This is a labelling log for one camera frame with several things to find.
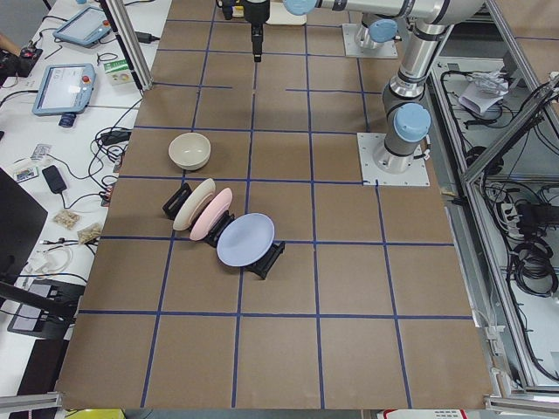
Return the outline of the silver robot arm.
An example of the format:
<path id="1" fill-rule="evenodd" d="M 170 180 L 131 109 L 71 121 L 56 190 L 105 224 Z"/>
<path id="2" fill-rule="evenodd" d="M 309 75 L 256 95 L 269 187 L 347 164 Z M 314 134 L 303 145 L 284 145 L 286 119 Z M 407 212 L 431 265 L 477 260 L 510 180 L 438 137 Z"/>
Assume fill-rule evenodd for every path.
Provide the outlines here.
<path id="1" fill-rule="evenodd" d="M 372 51 L 392 41 L 397 34 L 398 27 L 394 19 L 363 13 L 354 41 L 358 47 Z"/>
<path id="2" fill-rule="evenodd" d="M 314 9 L 358 11 L 363 15 L 413 17 L 409 37 L 398 72 L 383 90 L 388 123 L 383 143 L 373 152 L 374 163 L 384 172 L 404 173 L 416 147 L 429 132 L 431 116 L 419 103 L 424 83 L 434 59 L 455 24 L 473 16 L 481 1 L 285 1 L 287 11 L 304 16 Z"/>

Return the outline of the person hand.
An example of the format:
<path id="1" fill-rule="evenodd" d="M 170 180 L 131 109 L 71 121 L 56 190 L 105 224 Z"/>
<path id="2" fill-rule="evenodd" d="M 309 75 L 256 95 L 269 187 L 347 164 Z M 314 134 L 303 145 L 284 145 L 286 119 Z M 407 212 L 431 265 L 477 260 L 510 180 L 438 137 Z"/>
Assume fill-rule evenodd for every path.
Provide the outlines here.
<path id="1" fill-rule="evenodd" d="M 15 56 L 18 56 L 21 51 L 21 47 L 12 41 L 9 37 L 0 33 L 0 49 L 2 51 L 9 52 Z"/>

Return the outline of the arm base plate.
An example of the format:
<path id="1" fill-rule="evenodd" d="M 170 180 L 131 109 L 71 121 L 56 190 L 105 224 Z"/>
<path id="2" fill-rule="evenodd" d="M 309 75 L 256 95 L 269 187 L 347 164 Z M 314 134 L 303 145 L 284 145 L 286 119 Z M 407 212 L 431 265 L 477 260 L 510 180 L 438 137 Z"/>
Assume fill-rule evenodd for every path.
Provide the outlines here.
<path id="1" fill-rule="evenodd" d="M 412 155 L 400 157 L 392 155 L 385 148 L 383 133 L 358 133 L 356 137 L 364 185 L 419 188 L 430 186 L 427 157 L 419 145 Z"/>
<path id="2" fill-rule="evenodd" d="M 369 29 L 362 24 L 343 24 L 342 35 L 345 56 L 349 58 L 396 59 L 395 38 L 377 42 L 369 35 Z"/>

